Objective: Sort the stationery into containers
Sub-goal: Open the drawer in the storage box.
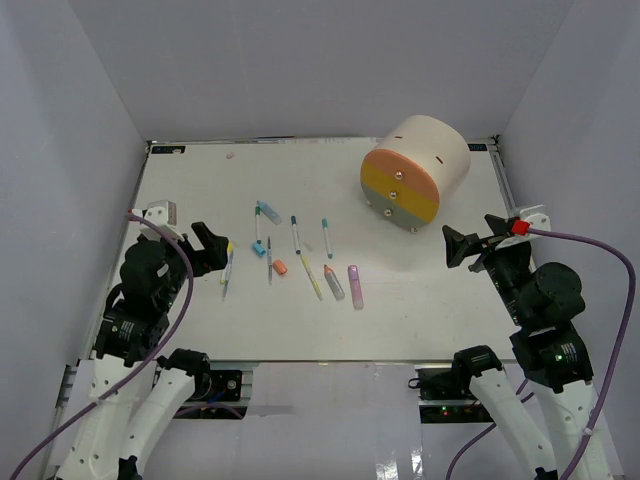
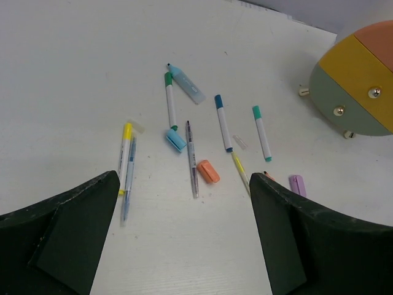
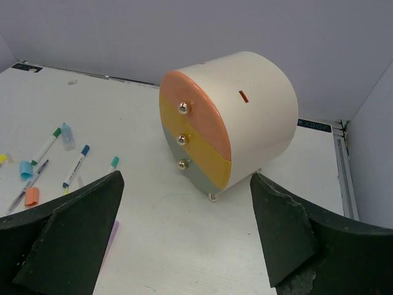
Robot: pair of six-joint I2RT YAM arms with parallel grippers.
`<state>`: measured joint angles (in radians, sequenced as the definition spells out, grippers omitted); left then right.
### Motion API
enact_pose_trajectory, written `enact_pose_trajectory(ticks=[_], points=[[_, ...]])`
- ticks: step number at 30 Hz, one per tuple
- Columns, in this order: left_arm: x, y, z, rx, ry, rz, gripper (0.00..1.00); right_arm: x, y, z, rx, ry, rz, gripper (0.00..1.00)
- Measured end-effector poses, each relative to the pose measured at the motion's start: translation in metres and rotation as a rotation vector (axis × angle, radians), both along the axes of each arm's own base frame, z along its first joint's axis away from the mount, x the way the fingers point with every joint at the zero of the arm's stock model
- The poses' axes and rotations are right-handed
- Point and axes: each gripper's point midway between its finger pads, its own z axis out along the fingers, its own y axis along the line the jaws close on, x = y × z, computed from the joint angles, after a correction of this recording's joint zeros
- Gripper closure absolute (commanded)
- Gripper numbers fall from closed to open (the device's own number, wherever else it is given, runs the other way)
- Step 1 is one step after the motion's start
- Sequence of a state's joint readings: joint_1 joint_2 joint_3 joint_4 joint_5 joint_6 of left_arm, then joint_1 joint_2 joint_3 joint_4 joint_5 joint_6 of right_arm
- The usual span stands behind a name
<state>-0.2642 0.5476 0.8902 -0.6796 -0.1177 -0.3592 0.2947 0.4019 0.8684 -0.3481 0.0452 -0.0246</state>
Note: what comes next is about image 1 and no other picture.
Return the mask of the yellow capped white marker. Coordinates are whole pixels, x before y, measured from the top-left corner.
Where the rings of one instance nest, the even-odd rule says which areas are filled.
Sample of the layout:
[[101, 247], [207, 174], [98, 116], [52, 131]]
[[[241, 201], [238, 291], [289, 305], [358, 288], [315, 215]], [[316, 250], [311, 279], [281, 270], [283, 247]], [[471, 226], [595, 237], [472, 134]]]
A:
[[233, 244], [231, 241], [229, 241], [228, 246], [227, 246], [227, 250], [226, 250], [226, 256], [227, 256], [227, 263], [224, 267], [224, 269], [221, 271], [221, 275], [220, 275], [220, 284], [221, 285], [225, 285], [226, 284], [226, 279], [227, 279], [227, 272], [229, 270], [229, 267], [231, 266], [231, 255], [233, 253]]

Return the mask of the green capped white marker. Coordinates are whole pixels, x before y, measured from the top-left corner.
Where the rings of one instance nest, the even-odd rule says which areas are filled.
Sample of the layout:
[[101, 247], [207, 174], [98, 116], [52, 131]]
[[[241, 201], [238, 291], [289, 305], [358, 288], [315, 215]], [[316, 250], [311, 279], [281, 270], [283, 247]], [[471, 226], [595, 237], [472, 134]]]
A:
[[261, 216], [261, 208], [259, 205], [255, 207], [255, 234], [256, 234], [256, 243], [261, 244], [261, 229], [260, 229], [260, 216]]

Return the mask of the blue capped white marker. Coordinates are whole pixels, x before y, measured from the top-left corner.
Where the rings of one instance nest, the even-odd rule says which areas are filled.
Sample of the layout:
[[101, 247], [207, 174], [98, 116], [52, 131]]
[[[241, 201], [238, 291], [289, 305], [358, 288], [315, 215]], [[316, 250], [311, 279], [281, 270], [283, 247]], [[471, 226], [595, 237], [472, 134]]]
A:
[[293, 243], [294, 243], [294, 250], [295, 250], [295, 253], [297, 255], [300, 255], [301, 254], [301, 245], [300, 245], [300, 239], [299, 239], [296, 216], [292, 215], [290, 217], [290, 220], [291, 220], [291, 228], [292, 228], [292, 237], [293, 237]]

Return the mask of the round three-drawer storage box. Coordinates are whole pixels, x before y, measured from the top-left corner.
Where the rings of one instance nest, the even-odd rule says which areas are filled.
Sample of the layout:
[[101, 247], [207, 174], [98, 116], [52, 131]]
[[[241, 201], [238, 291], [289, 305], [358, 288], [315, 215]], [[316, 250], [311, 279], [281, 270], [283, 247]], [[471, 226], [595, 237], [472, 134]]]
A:
[[375, 212], [415, 233], [436, 218], [470, 167], [468, 144], [457, 130], [414, 115], [365, 155], [360, 185]]

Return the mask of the teal capped white marker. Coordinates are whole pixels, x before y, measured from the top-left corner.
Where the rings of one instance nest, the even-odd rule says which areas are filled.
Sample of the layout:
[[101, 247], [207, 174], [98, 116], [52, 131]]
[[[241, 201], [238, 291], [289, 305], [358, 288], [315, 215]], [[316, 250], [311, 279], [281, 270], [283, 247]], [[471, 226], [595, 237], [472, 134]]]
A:
[[329, 224], [326, 218], [322, 219], [322, 230], [323, 230], [323, 237], [324, 237], [324, 244], [325, 244], [327, 258], [332, 259], [333, 250], [332, 250], [330, 234], [329, 234]]

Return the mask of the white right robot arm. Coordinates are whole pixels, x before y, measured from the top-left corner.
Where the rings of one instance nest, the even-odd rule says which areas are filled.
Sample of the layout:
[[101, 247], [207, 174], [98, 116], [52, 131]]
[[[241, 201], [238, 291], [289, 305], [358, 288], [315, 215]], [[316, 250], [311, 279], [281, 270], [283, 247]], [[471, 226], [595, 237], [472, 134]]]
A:
[[[487, 237], [462, 234], [448, 225], [442, 233], [450, 268], [474, 258], [470, 271], [486, 272], [517, 330], [510, 337], [525, 384], [537, 400], [546, 428], [540, 430], [503, 365], [486, 345], [461, 350], [451, 367], [453, 390], [476, 398], [491, 416], [531, 479], [610, 479], [601, 440], [603, 410], [635, 300], [636, 273], [614, 247], [584, 236], [550, 230], [544, 214], [501, 218], [486, 215]], [[586, 308], [582, 282], [569, 266], [548, 262], [531, 268], [531, 242], [546, 237], [574, 241], [614, 255], [626, 268], [628, 292], [621, 324], [601, 386], [593, 383], [586, 344], [573, 320]]]

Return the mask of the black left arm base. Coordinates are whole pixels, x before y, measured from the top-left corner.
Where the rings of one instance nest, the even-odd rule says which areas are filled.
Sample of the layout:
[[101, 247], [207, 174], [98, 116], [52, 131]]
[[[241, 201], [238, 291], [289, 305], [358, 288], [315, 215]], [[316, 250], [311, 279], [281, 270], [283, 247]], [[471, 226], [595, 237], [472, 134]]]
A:
[[168, 419], [220, 409], [234, 410], [232, 416], [242, 418], [235, 407], [242, 398], [242, 380], [240, 370], [157, 368], [144, 405]]

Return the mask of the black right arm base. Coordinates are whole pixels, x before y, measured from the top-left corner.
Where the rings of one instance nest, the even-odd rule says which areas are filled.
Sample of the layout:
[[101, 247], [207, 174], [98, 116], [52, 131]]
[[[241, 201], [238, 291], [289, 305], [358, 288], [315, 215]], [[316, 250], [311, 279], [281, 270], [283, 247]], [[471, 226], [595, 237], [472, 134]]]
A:
[[421, 368], [407, 387], [418, 393], [423, 425], [492, 423], [488, 411], [454, 378], [451, 368]]

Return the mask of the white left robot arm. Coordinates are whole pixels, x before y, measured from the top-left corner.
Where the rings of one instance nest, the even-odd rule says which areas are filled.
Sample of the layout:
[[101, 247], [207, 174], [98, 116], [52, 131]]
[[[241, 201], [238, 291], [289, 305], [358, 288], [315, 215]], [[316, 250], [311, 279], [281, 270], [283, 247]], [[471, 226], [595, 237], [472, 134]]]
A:
[[206, 354], [160, 351], [178, 322], [169, 312], [180, 290], [228, 263], [229, 241], [203, 222], [187, 236], [145, 220], [106, 300], [93, 347], [88, 405], [76, 415], [78, 431], [58, 479], [139, 479], [150, 453], [183, 403], [211, 387]]

